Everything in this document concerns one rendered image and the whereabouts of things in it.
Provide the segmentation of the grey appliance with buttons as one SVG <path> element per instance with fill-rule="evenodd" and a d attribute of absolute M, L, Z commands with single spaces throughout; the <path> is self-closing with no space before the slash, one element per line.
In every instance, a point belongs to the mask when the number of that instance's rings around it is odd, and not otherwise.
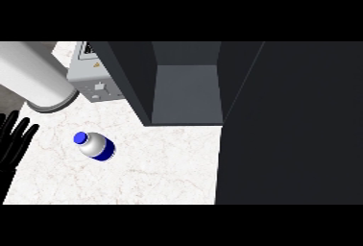
<path fill-rule="evenodd" d="M 87 41 L 77 42 L 66 79 L 92 103 L 125 98 Z"/>

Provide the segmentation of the blue-capped water bottle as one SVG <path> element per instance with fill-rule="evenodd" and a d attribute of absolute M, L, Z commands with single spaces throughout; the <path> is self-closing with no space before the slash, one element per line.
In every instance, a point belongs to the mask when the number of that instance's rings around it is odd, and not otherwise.
<path fill-rule="evenodd" d="M 114 142 L 99 133 L 78 132 L 74 135 L 74 143 L 81 153 L 94 160 L 106 161 L 115 154 Z"/>

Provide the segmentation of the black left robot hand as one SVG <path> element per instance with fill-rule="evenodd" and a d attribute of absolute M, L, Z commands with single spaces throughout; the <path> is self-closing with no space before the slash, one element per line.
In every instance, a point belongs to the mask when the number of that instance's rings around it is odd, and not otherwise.
<path fill-rule="evenodd" d="M 18 111 L 12 111 L 9 115 L 0 113 L 0 205 L 7 196 L 19 161 L 40 128 L 40 125 L 34 124 L 27 129 L 28 124 L 28 117 L 18 123 Z"/>

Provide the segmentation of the dark grey cabinet door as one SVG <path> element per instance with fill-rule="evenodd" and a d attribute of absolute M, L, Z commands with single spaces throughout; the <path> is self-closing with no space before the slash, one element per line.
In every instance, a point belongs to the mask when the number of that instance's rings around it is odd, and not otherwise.
<path fill-rule="evenodd" d="M 363 204 L 363 42 L 267 42 L 221 129 L 218 204 Z"/>

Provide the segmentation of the dark grey open cabinet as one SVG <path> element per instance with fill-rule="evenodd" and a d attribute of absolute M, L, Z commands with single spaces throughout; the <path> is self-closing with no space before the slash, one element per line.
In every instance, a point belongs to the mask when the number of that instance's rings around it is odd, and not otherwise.
<path fill-rule="evenodd" d="M 146 126 L 220 126 L 261 41 L 94 41 L 90 47 Z"/>

